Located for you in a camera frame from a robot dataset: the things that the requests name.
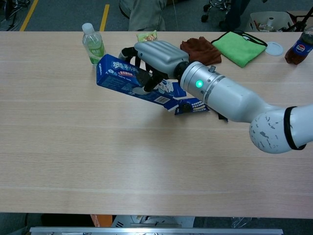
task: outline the pepsi logo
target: pepsi logo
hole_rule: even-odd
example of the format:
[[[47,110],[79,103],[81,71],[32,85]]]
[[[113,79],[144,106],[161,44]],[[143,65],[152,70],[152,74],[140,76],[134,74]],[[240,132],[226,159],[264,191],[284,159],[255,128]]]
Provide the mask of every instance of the pepsi logo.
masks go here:
[[[302,44],[297,45],[297,47],[295,48],[295,50],[297,52],[303,52],[305,50],[305,46]]]

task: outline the pepsi bottle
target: pepsi bottle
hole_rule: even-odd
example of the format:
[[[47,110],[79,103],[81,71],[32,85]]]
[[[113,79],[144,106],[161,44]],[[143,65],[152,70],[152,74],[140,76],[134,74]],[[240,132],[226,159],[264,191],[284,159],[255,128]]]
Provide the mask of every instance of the pepsi bottle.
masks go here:
[[[300,64],[313,49],[313,27],[307,28],[299,40],[290,48],[285,59],[289,64]]]

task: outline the oreo box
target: oreo box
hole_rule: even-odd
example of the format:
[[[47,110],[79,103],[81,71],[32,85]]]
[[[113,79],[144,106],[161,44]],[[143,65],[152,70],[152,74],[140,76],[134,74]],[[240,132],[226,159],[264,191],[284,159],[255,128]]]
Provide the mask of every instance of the oreo box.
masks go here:
[[[151,74],[109,54],[99,61],[96,68],[98,86],[162,105],[168,111],[179,106],[177,98],[187,96],[178,82],[170,80],[163,80],[153,91],[143,94],[141,88],[151,79]]]

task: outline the metal bar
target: metal bar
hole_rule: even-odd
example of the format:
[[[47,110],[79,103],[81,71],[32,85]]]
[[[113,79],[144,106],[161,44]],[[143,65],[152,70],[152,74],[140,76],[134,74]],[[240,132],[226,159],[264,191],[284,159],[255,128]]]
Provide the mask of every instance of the metal bar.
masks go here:
[[[281,229],[206,229],[206,228],[50,228],[34,227],[30,232],[36,233],[103,233],[103,234],[210,234],[210,235],[283,235]]]

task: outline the brown towel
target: brown towel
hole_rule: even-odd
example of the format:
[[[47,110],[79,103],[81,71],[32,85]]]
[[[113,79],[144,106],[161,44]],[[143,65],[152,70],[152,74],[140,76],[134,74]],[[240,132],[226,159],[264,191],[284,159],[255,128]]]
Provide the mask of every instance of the brown towel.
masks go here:
[[[204,37],[191,38],[182,42],[180,49],[189,54],[189,61],[199,61],[204,65],[222,62],[221,53]]]

